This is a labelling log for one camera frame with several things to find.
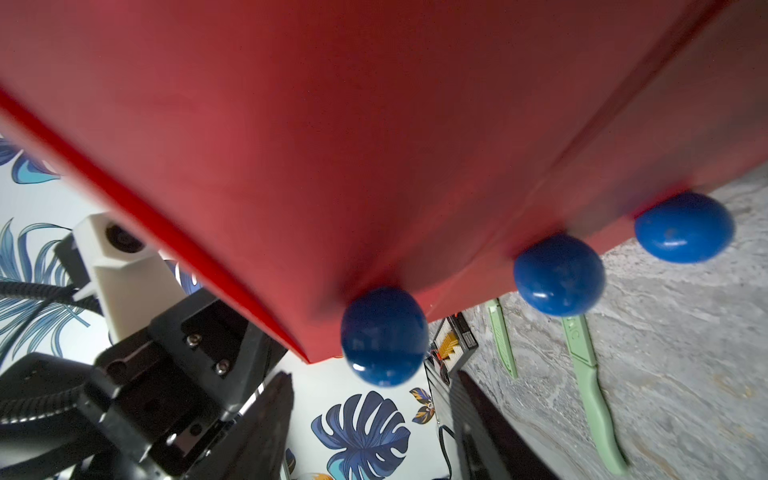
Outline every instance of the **blue leaf pattern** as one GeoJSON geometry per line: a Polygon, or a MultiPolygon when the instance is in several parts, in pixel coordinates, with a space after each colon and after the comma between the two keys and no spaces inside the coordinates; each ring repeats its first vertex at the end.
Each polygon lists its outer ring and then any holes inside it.
{"type": "Polygon", "coordinates": [[[293,473],[296,468],[296,456],[290,449],[286,449],[286,464],[288,464],[288,473],[293,473]]]}
{"type": "Polygon", "coordinates": [[[312,431],[323,445],[332,450],[343,449],[333,455],[326,466],[334,480],[388,477],[402,463],[408,450],[411,432],[401,425],[405,423],[402,414],[397,411],[391,399],[384,399],[378,392],[368,392],[357,424],[353,424],[355,409],[361,397],[354,395],[344,402],[343,426],[339,418],[341,404],[328,410],[326,421],[333,432],[331,435],[323,428],[322,416],[312,421],[312,431]],[[371,415],[374,417],[367,432],[366,423],[371,415]],[[392,449],[401,456],[392,453],[392,449]]]}
{"type": "MultiPolygon", "coordinates": [[[[0,161],[4,150],[0,144],[0,161]]],[[[50,240],[37,252],[34,266],[29,256],[28,235],[36,230],[57,229],[66,233],[68,229],[53,223],[33,223],[22,229],[14,242],[9,220],[0,230],[0,281],[47,283],[65,286],[68,282],[64,267],[53,255],[51,249],[59,240],[50,240]]],[[[0,335],[18,328],[39,304],[37,300],[3,299],[0,300],[0,335]]],[[[0,352],[11,349],[13,355],[27,344],[27,352],[34,352],[49,335],[51,351],[61,356],[61,331],[70,320],[76,319],[84,326],[90,326],[81,317],[83,309],[52,303],[40,312],[40,315],[22,333],[15,345],[9,345],[10,335],[5,335],[0,342],[0,352]]]]}
{"type": "Polygon", "coordinates": [[[0,136],[0,165],[5,165],[9,161],[13,161],[11,178],[17,184],[41,184],[61,178],[42,162],[33,159],[21,148],[0,136]]]}
{"type": "Polygon", "coordinates": [[[203,288],[203,285],[197,281],[195,277],[189,273],[183,271],[176,260],[165,260],[165,264],[168,265],[170,271],[173,272],[176,280],[181,284],[181,289],[189,295],[195,293],[199,289],[203,288]]]}

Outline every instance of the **red panel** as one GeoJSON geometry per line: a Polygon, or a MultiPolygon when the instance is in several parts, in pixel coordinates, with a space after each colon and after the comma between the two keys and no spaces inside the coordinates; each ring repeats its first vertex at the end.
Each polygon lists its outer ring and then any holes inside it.
{"type": "Polygon", "coordinates": [[[435,319],[766,159],[765,2],[364,3],[11,2],[2,131],[310,361],[367,289],[435,319]]]}

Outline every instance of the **gray marble surface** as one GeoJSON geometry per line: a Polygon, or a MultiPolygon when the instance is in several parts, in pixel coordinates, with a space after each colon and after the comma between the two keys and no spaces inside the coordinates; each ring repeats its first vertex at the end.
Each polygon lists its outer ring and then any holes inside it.
{"type": "MultiPolygon", "coordinates": [[[[628,478],[768,479],[768,165],[716,191],[733,244],[708,263],[661,262],[630,240],[603,257],[587,315],[628,478]]],[[[561,321],[501,298],[520,378],[488,314],[465,315],[480,348],[465,370],[563,479],[613,478],[591,440],[561,321]]]]}

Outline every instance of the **monstera leaf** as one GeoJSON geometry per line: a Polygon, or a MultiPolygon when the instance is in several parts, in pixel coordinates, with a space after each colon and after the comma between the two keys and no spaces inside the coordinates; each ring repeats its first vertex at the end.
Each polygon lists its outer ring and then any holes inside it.
{"type": "Polygon", "coordinates": [[[377,392],[368,392],[357,423],[353,424],[355,409],[361,397],[362,395],[354,395],[344,402],[343,426],[339,418],[341,404],[328,410],[326,421],[333,431],[331,435],[323,428],[322,416],[312,421],[312,431],[323,445],[332,450],[343,449],[334,454],[326,466],[334,480],[373,480],[388,477],[402,463],[408,450],[408,437],[411,432],[404,425],[400,425],[405,423],[405,420],[397,411],[395,403],[384,399],[377,392]]]}

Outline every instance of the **cable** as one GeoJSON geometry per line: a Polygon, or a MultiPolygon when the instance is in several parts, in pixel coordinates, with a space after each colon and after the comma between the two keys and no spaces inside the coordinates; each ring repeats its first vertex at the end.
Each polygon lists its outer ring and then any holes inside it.
{"type": "Polygon", "coordinates": [[[83,386],[29,399],[0,400],[0,425],[45,419],[72,410],[83,386]]]}
{"type": "Polygon", "coordinates": [[[55,300],[59,298],[64,298],[64,299],[70,298],[72,293],[74,293],[75,290],[77,289],[78,288],[74,285],[58,286],[56,287],[56,290],[53,290],[53,294],[51,294],[48,298],[40,302],[37,308],[32,310],[32,313],[27,315],[27,318],[25,318],[24,321],[21,322],[21,324],[19,324],[19,326],[16,327],[16,330],[14,330],[13,333],[11,333],[8,336],[8,339],[3,342],[5,343],[5,349],[3,349],[0,352],[0,366],[2,366],[2,364],[5,362],[5,357],[8,356],[8,352],[11,351],[11,349],[13,348],[13,345],[16,343],[18,338],[27,329],[29,324],[32,323],[32,321],[35,320],[35,318],[37,318],[38,315],[40,315],[40,312],[42,312],[46,306],[50,305],[51,303],[53,303],[55,300]]]}
{"type": "MultiPolygon", "coordinates": [[[[6,283],[17,282],[0,282],[0,285],[6,283]]],[[[77,306],[77,302],[71,298],[72,293],[78,289],[76,286],[53,286],[54,288],[47,289],[42,287],[52,287],[52,285],[23,283],[22,285],[17,285],[15,289],[5,288],[5,292],[3,293],[10,292],[7,296],[10,296],[11,298],[31,297],[33,300],[36,300],[41,292],[48,293],[48,297],[42,300],[40,304],[27,315],[24,321],[16,327],[16,330],[11,334],[9,341],[6,342],[5,349],[0,353],[0,365],[3,364],[5,357],[8,356],[8,352],[11,351],[21,334],[27,329],[29,324],[40,315],[40,312],[42,312],[46,306],[59,301],[68,305],[77,306]]],[[[0,400],[0,425],[29,422],[31,420],[43,419],[67,412],[68,410],[73,409],[77,404],[81,389],[82,386],[75,386],[45,396],[27,399],[0,400]]]]}
{"type": "Polygon", "coordinates": [[[448,478],[436,478],[435,480],[451,480],[451,477],[453,477],[451,460],[448,458],[448,452],[445,450],[445,440],[442,437],[443,431],[448,432],[448,434],[453,437],[453,439],[456,439],[456,435],[454,435],[453,430],[448,428],[446,425],[440,425],[440,428],[437,430],[437,436],[440,439],[440,449],[442,450],[442,456],[445,458],[446,465],[448,465],[448,478]]]}
{"type": "Polygon", "coordinates": [[[45,283],[27,283],[0,281],[0,297],[18,298],[22,300],[52,300],[62,305],[76,306],[101,315],[98,300],[89,296],[82,300],[73,300],[68,286],[46,285],[45,283]]]}

